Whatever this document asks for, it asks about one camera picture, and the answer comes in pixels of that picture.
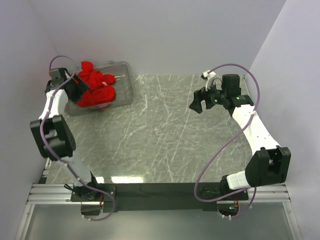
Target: gray wall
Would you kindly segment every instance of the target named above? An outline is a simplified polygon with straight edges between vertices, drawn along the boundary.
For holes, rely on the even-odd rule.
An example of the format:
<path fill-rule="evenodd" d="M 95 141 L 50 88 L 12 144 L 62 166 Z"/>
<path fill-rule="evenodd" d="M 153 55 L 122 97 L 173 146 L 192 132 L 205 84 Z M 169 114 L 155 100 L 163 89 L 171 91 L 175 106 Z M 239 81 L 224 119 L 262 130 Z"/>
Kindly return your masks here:
<path fill-rule="evenodd" d="M 25 0 L 2 1 L 0 22 L 0 239 L 11 240 L 45 164 L 29 123 L 43 109 L 56 51 Z"/>
<path fill-rule="evenodd" d="M 59 53 L 134 73 L 251 66 L 285 0 L 29 0 Z"/>
<path fill-rule="evenodd" d="M 319 0 L 288 0 L 251 67 L 261 88 L 258 112 L 292 153 L 286 184 L 307 240 L 320 234 L 319 9 Z"/>

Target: purple hose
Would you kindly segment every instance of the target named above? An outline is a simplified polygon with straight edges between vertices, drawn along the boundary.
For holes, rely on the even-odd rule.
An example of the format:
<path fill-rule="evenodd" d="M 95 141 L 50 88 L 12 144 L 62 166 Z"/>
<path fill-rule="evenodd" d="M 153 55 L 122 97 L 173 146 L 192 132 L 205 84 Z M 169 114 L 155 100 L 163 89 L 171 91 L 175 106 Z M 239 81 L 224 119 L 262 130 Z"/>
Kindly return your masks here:
<path fill-rule="evenodd" d="M 241 68 L 243 70 L 245 70 L 253 79 L 254 83 L 255 83 L 255 86 L 256 86 L 256 91 L 257 91 L 257 99 L 256 99 L 256 105 L 254 106 L 253 108 L 253 111 L 255 111 L 259 105 L 259 102 L 260 102 L 260 88 L 259 88 L 259 84 L 257 82 L 257 79 L 255 78 L 255 76 L 247 69 L 245 68 L 244 66 L 241 66 L 239 64 L 235 64 L 235 63 L 226 63 L 226 64 L 222 64 L 222 65 L 219 65 L 219 66 L 216 66 L 215 68 L 211 69 L 208 73 L 211 73 L 219 68 L 222 68 L 222 67 L 225 67 L 225 66 L 235 66 L 235 67 L 238 67 L 238 68 Z M 233 136 L 231 139 L 229 139 L 214 155 L 213 157 L 210 159 L 210 161 L 204 166 L 204 168 L 202 169 L 202 171 L 200 172 L 197 180 L 195 181 L 195 185 L 194 185 L 194 190 L 193 190 L 193 193 L 194 193 L 194 197 L 200 201 L 200 202 L 203 202 L 203 203 L 213 203 L 213 202 L 216 202 L 216 201 L 220 201 L 226 197 L 229 197 L 229 196 L 232 196 L 234 194 L 237 194 L 237 193 L 240 193 L 240 192 L 243 192 L 245 190 L 247 190 L 247 188 L 242 188 L 242 189 L 239 189 L 239 190 L 236 190 L 234 192 L 231 192 L 231 193 L 228 193 L 226 195 L 223 195 L 223 196 L 220 196 L 220 197 L 217 197 L 217 198 L 214 198 L 214 199 L 201 199 L 198 194 L 197 194 L 197 190 L 198 190 L 198 185 L 199 185 L 199 182 L 201 180 L 201 177 L 204 175 L 205 171 L 208 169 L 209 165 L 213 162 L 213 160 L 218 156 L 218 154 L 226 147 L 228 146 L 233 140 L 235 140 L 240 134 L 242 134 L 246 129 L 247 127 L 250 125 L 250 123 L 252 122 L 252 119 L 253 119 L 254 115 L 252 114 L 251 117 L 249 118 L 249 121 L 247 122 L 247 124 L 235 135 Z M 246 212 L 249 207 L 251 206 L 252 202 L 254 201 L 254 198 L 256 196 L 256 188 L 254 188 L 254 193 L 253 193 L 253 196 L 252 196 L 252 199 L 251 201 L 249 202 L 248 206 L 241 212 L 239 213 L 237 216 L 240 216 L 242 215 L 244 212 Z"/>
<path fill-rule="evenodd" d="M 41 124 L 40 124 L 40 135 L 41 135 L 41 138 L 42 138 L 42 141 L 43 141 L 44 145 L 47 147 L 48 151 L 52 154 L 52 156 L 54 156 L 54 158 L 56 158 L 58 161 L 61 161 L 62 163 L 67 164 L 67 168 L 70 170 L 70 172 L 74 175 L 74 177 L 75 177 L 83 186 L 85 186 L 86 188 L 88 188 L 88 189 L 90 189 L 90 190 L 99 192 L 99 193 L 101 193 L 101 194 L 103 194 L 103 195 L 106 195 L 106 196 L 108 196 L 109 198 L 111 198 L 113 205 L 112 205 L 111 212 L 109 212 L 108 215 L 106 215 L 106 216 L 104 216 L 104 217 L 102 217 L 102 218 L 89 218 L 89 217 L 87 217 L 87 216 L 84 216 L 85 219 L 88 219 L 88 220 L 90 220 L 90 221 L 101 221 L 101 220 L 105 220 L 105 219 L 107 219 L 108 217 L 110 217 L 110 216 L 114 213 L 114 211 L 115 211 L 115 209 L 116 209 L 116 202 L 115 202 L 114 197 L 113 197 L 112 195 L 110 195 L 109 193 L 105 192 L 105 191 L 102 191 L 102 190 L 100 190 L 100 189 L 97 189 L 97 188 L 88 186 L 84 181 L 82 181 L 82 180 L 80 179 L 80 177 L 79 177 L 79 176 L 75 173 L 75 171 L 72 169 L 72 167 L 70 167 L 70 165 L 68 165 L 68 162 L 65 161 L 65 160 L 63 160 L 63 159 L 61 159 L 61 158 L 57 155 L 57 153 L 52 149 L 52 147 L 49 145 L 49 143 L 48 143 L 48 141 L 47 141 L 47 139 L 46 139 L 45 133 L 44 133 L 45 121 L 48 119 L 48 117 L 49 117 L 49 115 L 50 115 L 50 110 L 51 110 L 51 108 L 52 108 L 55 95 L 57 94 L 57 92 L 58 92 L 64 85 L 66 85 L 69 81 L 71 81 L 71 80 L 73 79 L 74 75 L 76 74 L 76 63 L 75 63 L 75 61 L 73 61 L 70 57 L 64 56 L 64 55 L 58 55 L 58 56 L 54 57 L 54 58 L 50 61 L 49 71 L 51 70 L 51 66 L 52 66 L 53 61 L 54 61 L 55 59 L 57 59 L 57 58 L 67 58 L 67 59 L 69 59 L 70 61 L 72 61 L 73 66 L 74 66 L 74 70 L 73 70 L 72 75 L 71 75 L 64 83 L 62 83 L 61 85 L 59 85 L 59 86 L 56 88 L 56 90 L 53 92 L 52 97 L 50 98 L 50 101 L 49 101 L 49 106 L 48 106 L 47 113 L 46 113 L 46 115 L 44 116 L 44 118 L 42 119 Z"/>

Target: purple cable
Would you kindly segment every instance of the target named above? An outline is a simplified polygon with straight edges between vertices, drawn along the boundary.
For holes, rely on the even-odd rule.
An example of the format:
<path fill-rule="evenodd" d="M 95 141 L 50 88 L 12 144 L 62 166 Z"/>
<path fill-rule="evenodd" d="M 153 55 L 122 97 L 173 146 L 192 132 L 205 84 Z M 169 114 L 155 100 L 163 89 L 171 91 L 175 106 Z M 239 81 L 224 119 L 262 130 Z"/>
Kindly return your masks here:
<path fill-rule="evenodd" d="M 116 201 L 115 201 L 115 199 L 113 198 L 113 196 L 110 195 L 109 193 L 103 191 L 103 190 L 100 190 L 100 189 L 97 189 L 97 188 L 88 186 L 84 181 L 82 181 L 82 180 L 80 179 L 80 177 L 76 174 L 76 172 L 72 169 L 72 167 L 70 167 L 70 165 L 68 164 L 68 162 L 65 161 L 65 160 L 63 160 L 63 159 L 61 159 L 61 158 L 57 155 L 57 153 L 52 149 L 52 147 L 49 145 L 49 143 L 48 143 L 48 141 L 47 141 L 47 139 L 46 139 L 46 135 L 45 135 L 45 133 L 44 133 L 45 121 L 48 119 L 48 117 L 49 117 L 49 115 L 50 115 L 50 110 L 51 110 L 51 108 L 52 108 L 55 95 L 57 94 L 57 92 L 58 92 L 64 85 L 66 85 L 69 81 L 71 81 L 71 80 L 73 79 L 74 75 L 76 74 L 76 63 L 75 63 L 75 61 L 72 60 L 70 57 L 64 56 L 64 55 L 58 55 L 58 56 L 54 57 L 54 58 L 50 61 L 49 71 L 51 70 L 51 66 L 52 66 L 53 61 L 54 61 L 55 59 L 57 59 L 57 58 L 67 58 L 67 59 L 69 59 L 70 61 L 72 61 L 73 66 L 74 66 L 74 69 L 73 69 L 72 75 L 71 75 L 64 83 L 62 83 L 61 85 L 59 85 L 59 86 L 56 88 L 56 90 L 53 92 L 53 94 L 52 94 L 52 96 L 51 96 L 51 98 L 50 98 L 50 101 L 49 101 L 49 106 L 48 106 L 48 110 L 47 110 L 47 112 L 46 112 L 46 115 L 44 116 L 44 118 L 42 119 L 41 124 L 40 124 L 40 135 L 41 135 L 41 138 L 42 138 L 42 141 L 43 141 L 44 145 L 47 147 L 48 151 L 52 154 L 52 156 L 54 156 L 54 158 L 56 158 L 58 161 L 61 161 L 62 163 L 67 164 L 67 168 L 70 170 L 70 172 L 74 175 L 74 177 L 75 177 L 83 186 L 85 186 L 86 188 L 88 188 L 88 189 L 90 189 L 90 190 L 99 192 L 99 193 L 101 193 L 101 194 L 103 194 L 103 195 L 106 195 L 106 196 L 108 196 L 109 198 L 111 198 L 113 205 L 112 205 L 111 212 L 109 212 L 109 214 L 107 214 L 106 216 L 104 216 L 104 217 L 102 217 L 102 218 L 89 218 L 89 217 L 87 217 L 87 216 L 84 216 L 84 218 L 85 218 L 85 219 L 88 219 L 89 221 L 95 221 L 95 222 L 96 222 L 96 221 L 105 220 L 105 219 L 107 219 L 108 217 L 110 217 L 110 216 L 114 213 L 114 211 L 115 211 L 115 209 L 116 209 Z"/>
<path fill-rule="evenodd" d="M 244 66 L 241 66 L 239 64 L 235 64 L 235 63 L 226 63 L 226 64 L 222 64 L 222 65 L 219 65 L 219 66 L 216 66 L 215 68 L 211 69 L 209 73 L 219 69 L 219 68 L 222 68 L 222 67 L 225 67 L 225 66 L 235 66 L 235 67 L 238 67 L 238 68 L 241 68 L 243 70 L 245 70 L 253 79 L 254 83 L 255 83 L 255 86 L 256 86 L 256 91 L 257 91 L 257 99 L 256 99 L 256 105 L 254 106 L 253 108 L 253 111 L 255 111 L 259 105 L 259 102 L 260 102 L 260 88 L 259 88 L 259 84 L 257 82 L 257 79 L 255 78 L 255 76 L 247 69 L 245 68 Z M 231 139 L 229 139 L 214 155 L 213 157 L 210 159 L 210 161 L 204 166 L 204 168 L 202 169 L 202 171 L 200 172 L 197 180 L 195 181 L 195 185 L 194 185 L 194 190 L 193 190 L 193 193 L 194 193 L 194 197 L 200 201 L 200 202 L 203 202 L 203 203 L 213 203 L 213 202 L 216 202 L 216 201 L 220 201 L 226 197 L 229 197 L 229 196 L 232 196 L 234 194 L 237 194 L 237 193 L 240 193 L 240 192 L 243 192 L 243 191 L 246 191 L 248 190 L 247 188 L 242 188 L 242 189 L 239 189 L 239 190 L 236 190 L 234 192 L 231 192 L 231 193 L 228 193 L 226 195 L 223 195 L 223 196 L 220 196 L 220 197 L 217 197 L 217 198 L 214 198 L 214 199 L 201 199 L 198 194 L 197 194 L 197 190 L 198 190 L 198 185 L 199 185 L 199 182 L 201 180 L 201 177 L 204 175 L 205 171 L 208 169 L 208 167 L 210 166 L 210 164 L 214 161 L 214 159 L 218 156 L 218 154 L 226 147 L 228 146 L 233 140 L 235 140 L 240 134 L 242 134 L 246 129 L 247 127 L 251 124 L 252 122 L 252 119 L 253 119 L 254 115 L 252 114 L 251 117 L 249 118 L 249 121 L 247 122 L 247 124 L 235 135 L 233 136 Z M 254 188 L 254 193 L 253 193 L 253 196 L 252 196 L 252 199 L 251 201 L 249 202 L 248 206 L 241 212 L 239 213 L 237 216 L 240 216 L 242 215 L 244 212 L 246 212 L 249 207 L 251 206 L 252 202 L 254 201 L 254 198 L 256 196 L 256 188 Z"/>

